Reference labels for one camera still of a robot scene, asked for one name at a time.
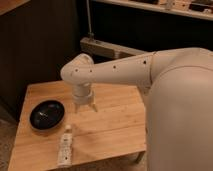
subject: wall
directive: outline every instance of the wall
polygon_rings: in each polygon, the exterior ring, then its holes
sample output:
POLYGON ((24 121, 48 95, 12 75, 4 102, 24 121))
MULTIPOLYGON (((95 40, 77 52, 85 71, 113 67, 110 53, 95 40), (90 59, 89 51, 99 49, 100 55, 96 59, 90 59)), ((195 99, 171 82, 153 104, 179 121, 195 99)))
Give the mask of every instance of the wall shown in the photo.
POLYGON ((0 16, 0 104, 14 118, 26 86, 60 79, 60 68, 79 53, 75 3, 31 0, 0 16))

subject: table leg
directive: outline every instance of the table leg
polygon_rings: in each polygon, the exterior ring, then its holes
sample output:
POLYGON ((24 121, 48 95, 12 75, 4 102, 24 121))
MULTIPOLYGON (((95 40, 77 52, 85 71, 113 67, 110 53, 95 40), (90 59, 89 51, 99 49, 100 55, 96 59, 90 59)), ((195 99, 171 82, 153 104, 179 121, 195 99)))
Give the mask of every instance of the table leg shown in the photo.
POLYGON ((135 163, 136 163, 136 164, 139 164, 139 163, 141 162, 141 160, 142 160, 144 154, 145 154, 145 151, 142 151, 142 152, 138 153, 138 156, 137 156, 137 158, 135 159, 135 163))

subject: bottle cap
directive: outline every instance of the bottle cap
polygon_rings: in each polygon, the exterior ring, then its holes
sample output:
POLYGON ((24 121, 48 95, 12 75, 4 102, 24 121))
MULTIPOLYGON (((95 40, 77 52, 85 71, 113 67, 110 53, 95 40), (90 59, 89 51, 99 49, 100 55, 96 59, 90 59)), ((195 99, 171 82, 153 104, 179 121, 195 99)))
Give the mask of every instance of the bottle cap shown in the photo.
POLYGON ((66 125, 66 126, 65 126, 65 130, 66 130, 66 131, 71 131, 71 130, 72 130, 71 125, 70 125, 70 124, 69 124, 69 125, 66 125))

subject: wooden table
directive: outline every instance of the wooden table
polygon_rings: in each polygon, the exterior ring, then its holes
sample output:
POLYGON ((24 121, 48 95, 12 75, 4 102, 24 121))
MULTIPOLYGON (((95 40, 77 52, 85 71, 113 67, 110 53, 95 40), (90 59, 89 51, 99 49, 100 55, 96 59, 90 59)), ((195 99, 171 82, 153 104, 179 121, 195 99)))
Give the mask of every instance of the wooden table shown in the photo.
POLYGON ((30 85, 27 89, 9 171, 57 168, 59 139, 66 124, 73 125, 73 165, 141 152, 145 145, 145 112, 135 86, 94 84, 98 112, 81 106, 74 113, 71 87, 63 81, 30 85), (38 132, 31 128, 32 109, 45 100, 65 107, 61 124, 38 132))

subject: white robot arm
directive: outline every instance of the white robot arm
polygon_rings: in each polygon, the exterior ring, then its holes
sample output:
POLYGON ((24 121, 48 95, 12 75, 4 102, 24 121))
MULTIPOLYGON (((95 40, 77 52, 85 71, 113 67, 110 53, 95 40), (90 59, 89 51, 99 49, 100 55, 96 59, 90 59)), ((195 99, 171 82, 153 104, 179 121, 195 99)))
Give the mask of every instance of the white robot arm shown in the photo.
POLYGON ((213 170, 213 53, 200 48, 146 53, 94 64, 81 54, 61 70, 78 105, 91 103, 91 83, 150 89, 149 171, 213 170))

